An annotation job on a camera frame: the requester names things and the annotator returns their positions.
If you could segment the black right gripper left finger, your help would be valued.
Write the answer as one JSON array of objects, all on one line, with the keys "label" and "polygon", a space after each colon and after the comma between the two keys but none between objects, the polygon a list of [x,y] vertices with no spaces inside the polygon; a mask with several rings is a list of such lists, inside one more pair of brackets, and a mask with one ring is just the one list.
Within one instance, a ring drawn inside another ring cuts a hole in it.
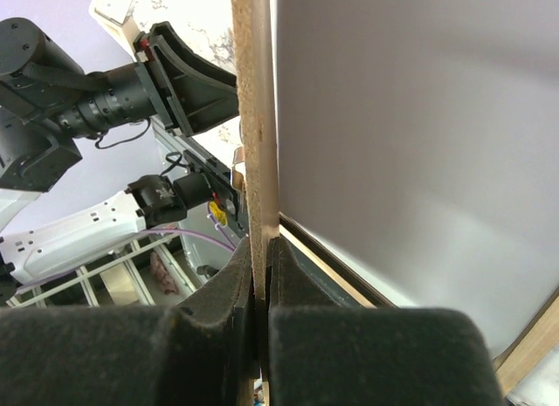
[{"label": "black right gripper left finger", "polygon": [[4,405],[249,405],[251,249],[178,306],[5,308]]}]

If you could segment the brown fibreboard backing board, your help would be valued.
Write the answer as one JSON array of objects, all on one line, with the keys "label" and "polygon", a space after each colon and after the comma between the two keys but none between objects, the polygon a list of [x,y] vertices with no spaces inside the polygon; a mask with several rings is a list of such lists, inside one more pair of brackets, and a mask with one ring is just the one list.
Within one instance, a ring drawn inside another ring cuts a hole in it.
[{"label": "brown fibreboard backing board", "polygon": [[269,242],[280,233],[270,0],[231,0],[231,7],[257,347],[265,402],[270,405],[267,255]]}]

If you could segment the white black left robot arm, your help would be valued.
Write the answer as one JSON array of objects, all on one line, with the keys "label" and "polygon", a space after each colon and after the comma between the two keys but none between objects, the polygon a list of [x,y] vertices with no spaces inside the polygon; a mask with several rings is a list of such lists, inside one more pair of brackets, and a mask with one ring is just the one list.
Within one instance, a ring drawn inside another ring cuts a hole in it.
[{"label": "white black left robot arm", "polygon": [[[133,42],[134,61],[85,72],[31,20],[1,23],[1,223],[50,192],[108,132],[159,119],[192,137],[236,118],[236,76],[195,54],[167,22]],[[225,173],[193,160],[186,174],[143,175],[50,225],[1,236],[1,298],[57,279],[137,234],[184,220],[208,202],[238,205]]]}]

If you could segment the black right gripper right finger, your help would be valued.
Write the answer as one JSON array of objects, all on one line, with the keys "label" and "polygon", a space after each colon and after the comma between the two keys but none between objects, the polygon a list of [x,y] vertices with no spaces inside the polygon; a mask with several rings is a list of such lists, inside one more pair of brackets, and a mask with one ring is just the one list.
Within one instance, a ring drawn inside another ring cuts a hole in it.
[{"label": "black right gripper right finger", "polygon": [[338,306],[281,237],[267,263],[273,404],[503,404],[484,339],[465,314]]}]

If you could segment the red sunset photo board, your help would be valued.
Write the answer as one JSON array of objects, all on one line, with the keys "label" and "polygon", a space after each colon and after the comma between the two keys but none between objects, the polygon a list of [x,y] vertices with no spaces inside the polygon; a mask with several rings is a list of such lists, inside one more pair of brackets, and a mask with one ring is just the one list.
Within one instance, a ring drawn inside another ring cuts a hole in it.
[{"label": "red sunset photo board", "polygon": [[276,0],[279,204],[504,352],[558,285],[558,0]]}]

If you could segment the light wooden picture frame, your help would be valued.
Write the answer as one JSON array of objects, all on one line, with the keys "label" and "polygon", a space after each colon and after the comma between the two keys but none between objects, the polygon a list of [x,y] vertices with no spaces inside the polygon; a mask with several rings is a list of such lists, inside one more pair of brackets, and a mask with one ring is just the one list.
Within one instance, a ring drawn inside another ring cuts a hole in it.
[{"label": "light wooden picture frame", "polygon": [[558,297],[497,361],[463,313],[289,306],[269,313],[276,405],[502,405],[558,342]]}]

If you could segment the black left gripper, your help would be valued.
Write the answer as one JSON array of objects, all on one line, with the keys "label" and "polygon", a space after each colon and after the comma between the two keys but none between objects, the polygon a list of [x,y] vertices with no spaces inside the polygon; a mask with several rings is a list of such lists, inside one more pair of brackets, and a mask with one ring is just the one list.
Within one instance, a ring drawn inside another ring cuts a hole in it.
[{"label": "black left gripper", "polygon": [[170,23],[152,26],[148,51],[135,72],[166,130],[201,134],[239,116],[236,75],[195,54]]}]

